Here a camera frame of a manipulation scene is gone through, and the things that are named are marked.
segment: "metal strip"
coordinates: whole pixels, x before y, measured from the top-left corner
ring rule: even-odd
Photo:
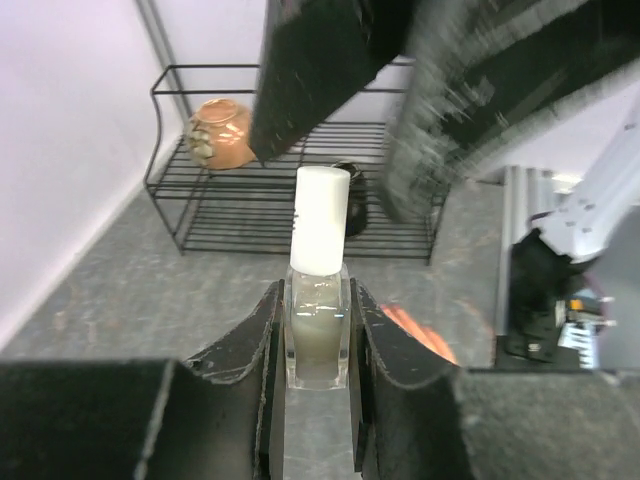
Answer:
[[[553,175],[546,170],[508,166],[504,172],[504,210],[498,276],[495,333],[504,335],[509,301],[511,246],[529,231],[529,219],[552,210],[556,204]]]
[[[160,67],[164,70],[169,66],[177,65],[171,42],[167,36],[167,31],[162,23],[162,18],[158,12],[158,7],[154,0],[136,0],[136,6],[140,12],[140,17],[144,23],[151,45],[156,53]],[[169,69],[165,76],[165,81],[171,90],[180,92],[172,95],[176,107],[180,112],[182,120],[186,123],[193,115],[193,110],[187,100],[182,86],[180,74],[174,68]]]

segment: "dish rack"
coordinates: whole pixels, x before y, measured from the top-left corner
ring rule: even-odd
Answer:
[[[266,167],[254,161],[234,170],[202,168],[191,160],[183,136],[176,140],[168,160],[161,162],[158,154],[164,139],[164,122],[160,97],[178,95],[191,109],[194,97],[201,97],[202,102],[230,97],[251,105],[253,88],[181,86],[182,80],[189,80],[195,87],[217,85],[223,72],[227,79],[244,75],[246,81],[247,74],[257,77],[259,65],[171,65],[151,89],[158,133],[144,185],[181,254],[289,254],[296,170],[302,165],[330,165],[339,158],[357,164],[368,187],[368,226],[346,240],[345,257],[421,259],[429,263],[446,193],[434,193],[432,211],[414,223],[395,224],[386,218],[371,188],[382,168],[384,122],[328,121]],[[176,82],[179,88],[163,86],[169,75],[180,80]],[[358,96],[401,92],[367,88]]]

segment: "black mug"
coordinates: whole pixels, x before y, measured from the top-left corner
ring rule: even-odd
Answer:
[[[367,181],[357,165],[340,161],[331,165],[349,172],[349,203],[347,205],[347,226],[345,237],[355,237],[367,228]]]

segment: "black metal rack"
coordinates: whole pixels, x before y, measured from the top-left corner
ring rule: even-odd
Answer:
[[[235,170],[202,168],[191,160],[181,136],[169,159],[157,168],[164,136],[160,96],[180,95],[183,100],[193,95],[231,96],[249,103],[250,96],[255,93],[253,88],[186,89],[179,72],[186,71],[192,78],[194,73],[210,78],[212,73],[222,70],[257,73],[258,68],[258,65],[173,65],[165,69],[151,89],[158,135],[144,183],[181,253],[288,254],[298,167],[331,164],[336,158],[347,159],[358,164],[369,187],[381,169],[385,124],[366,121],[321,124],[287,155],[268,163],[266,168],[258,161]],[[177,90],[160,87],[168,75],[178,79]],[[370,88],[359,95],[400,92],[400,89]],[[434,194],[433,210],[429,215],[413,224],[398,225],[385,217],[375,195],[368,191],[368,227],[357,237],[347,239],[345,257],[411,258],[428,263],[445,199],[446,195]]]

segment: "gray table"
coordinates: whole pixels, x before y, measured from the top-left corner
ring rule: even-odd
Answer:
[[[465,186],[447,203],[433,262],[349,259],[379,302],[402,304],[487,366],[498,274],[502,189]],[[282,256],[178,255],[150,201],[136,199],[2,352],[4,357],[185,358],[226,333],[282,277]],[[347,391],[289,392],[285,478],[352,473]]]

